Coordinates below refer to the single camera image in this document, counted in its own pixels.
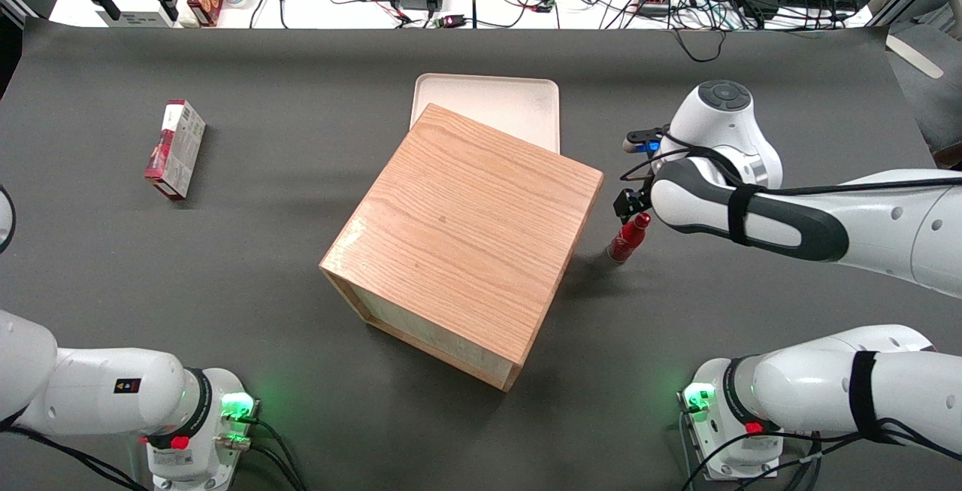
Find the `plastic tray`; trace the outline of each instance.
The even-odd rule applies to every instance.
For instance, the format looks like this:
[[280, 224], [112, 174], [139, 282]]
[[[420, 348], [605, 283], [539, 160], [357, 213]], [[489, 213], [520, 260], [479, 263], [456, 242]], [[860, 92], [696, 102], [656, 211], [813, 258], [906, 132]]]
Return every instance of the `plastic tray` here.
[[411, 126], [428, 104], [561, 152], [561, 108], [552, 80], [424, 74], [415, 84]]

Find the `wooden crate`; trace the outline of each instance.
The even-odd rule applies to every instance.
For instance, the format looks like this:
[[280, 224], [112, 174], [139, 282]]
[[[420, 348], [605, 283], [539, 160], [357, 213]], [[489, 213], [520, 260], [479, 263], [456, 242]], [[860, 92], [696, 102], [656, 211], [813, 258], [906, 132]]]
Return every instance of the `wooden crate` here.
[[365, 322], [508, 391], [603, 178], [430, 105], [320, 268]]

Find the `red bottle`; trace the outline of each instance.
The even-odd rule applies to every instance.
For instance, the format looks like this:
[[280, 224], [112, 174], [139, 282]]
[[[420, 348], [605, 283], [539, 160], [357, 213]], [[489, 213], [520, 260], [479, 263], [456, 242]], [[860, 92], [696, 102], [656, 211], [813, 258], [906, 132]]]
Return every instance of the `red bottle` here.
[[650, 214], [636, 214], [635, 218], [632, 218], [628, 224], [623, 225], [615, 238], [611, 240], [611, 244], [607, 248], [608, 256], [619, 264], [623, 264], [632, 252], [642, 244], [642, 241], [645, 241], [645, 229], [649, 227], [650, 223], [652, 223]]

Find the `dark gray mat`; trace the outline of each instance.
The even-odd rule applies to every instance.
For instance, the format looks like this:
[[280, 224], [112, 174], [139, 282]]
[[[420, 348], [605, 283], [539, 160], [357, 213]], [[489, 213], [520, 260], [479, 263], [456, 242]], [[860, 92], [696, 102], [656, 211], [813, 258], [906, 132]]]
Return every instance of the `dark gray mat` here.
[[[684, 35], [714, 53], [714, 33]], [[625, 133], [670, 120], [702, 80], [738, 80], [791, 186], [932, 166], [885, 32], [732, 33], [695, 64], [666, 32], [93, 31], [33, 22], [0, 103], [0, 180], [20, 224], [0, 302], [63, 347], [148, 347], [230, 368], [264, 399], [310, 488], [676, 490], [674, 392], [708, 358], [905, 323], [962, 353], [960, 303], [903, 281], [794, 262], [655, 223], [631, 262], [618, 228]], [[425, 72], [556, 80], [564, 155], [607, 176], [512, 392], [364, 326], [317, 262], [398, 146]], [[141, 179], [166, 100], [210, 122], [190, 199]], [[544, 211], [546, 226], [551, 211]], [[69, 444], [126, 466], [123, 440]], [[0, 489], [109, 489], [0, 436]], [[821, 489], [951, 489], [935, 453], [859, 444]], [[279, 489], [244, 458], [238, 491]], [[729, 489], [702, 484], [700, 489]], [[780, 485], [762, 485], [775, 489]]]

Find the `black strap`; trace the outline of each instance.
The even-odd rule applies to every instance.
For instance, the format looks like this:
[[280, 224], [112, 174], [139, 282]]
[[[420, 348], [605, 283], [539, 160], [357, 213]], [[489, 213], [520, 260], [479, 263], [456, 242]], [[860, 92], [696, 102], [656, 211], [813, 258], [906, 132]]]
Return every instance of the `black strap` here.
[[765, 186], [739, 185], [728, 197], [728, 237], [737, 244], [750, 247], [749, 238], [745, 234], [745, 217], [749, 214], [749, 201]]
[[0, 420], [0, 433], [7, 432], [8, 430], [10, 430], [10, 428], [14, 426], [14, 422], [17, 421], [17, 418], [20, 418], [20, 416], [23, 416], [24, 412], [27, 412], [26, 406], [18, 410], [17, 414], [10, 416], [10, 418]]
[[849, 409], [852, 419], [863, 438], [883, 444], [894, 444], [885, 435], [876, 419], [876, 403], [872, 398], [872, 370], [876, 367], [876, 354], [858, 351], [852, 359], [852, 376], [849, 377]]

